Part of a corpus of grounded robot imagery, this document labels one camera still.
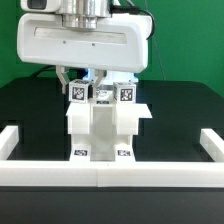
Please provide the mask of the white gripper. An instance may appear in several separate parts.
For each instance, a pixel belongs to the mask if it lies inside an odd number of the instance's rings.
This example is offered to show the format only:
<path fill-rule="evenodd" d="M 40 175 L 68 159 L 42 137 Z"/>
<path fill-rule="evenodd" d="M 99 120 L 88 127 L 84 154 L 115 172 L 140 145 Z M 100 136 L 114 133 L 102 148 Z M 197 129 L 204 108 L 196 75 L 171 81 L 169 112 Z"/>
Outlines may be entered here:
<path fill-rule="evenodd" d="M 24 62 L 57 65 L 63 94 L 68 67 L 96 69 L 96 93 L 106 70 L 140 73 L 147 67 L 151 30 L 151 18 L 141 15 L 115 14 L 95 30 L 81 30 L 64 27 L 60 15 L 30 13 L 19 21 L 17 52 Z"/>

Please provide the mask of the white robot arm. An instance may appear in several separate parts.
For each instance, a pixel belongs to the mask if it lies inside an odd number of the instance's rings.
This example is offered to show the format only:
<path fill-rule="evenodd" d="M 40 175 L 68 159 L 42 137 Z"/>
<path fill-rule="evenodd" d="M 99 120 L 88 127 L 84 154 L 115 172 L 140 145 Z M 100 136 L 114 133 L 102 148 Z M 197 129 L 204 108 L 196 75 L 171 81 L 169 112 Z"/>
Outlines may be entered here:
<path fill-rule="evenodd" d="M 153 15 L 130 0 L 20 0 L 17 52 L 24 62 L 54 65 L 62 84 L 66 67 L 140 73 L 148 65 Z"/>

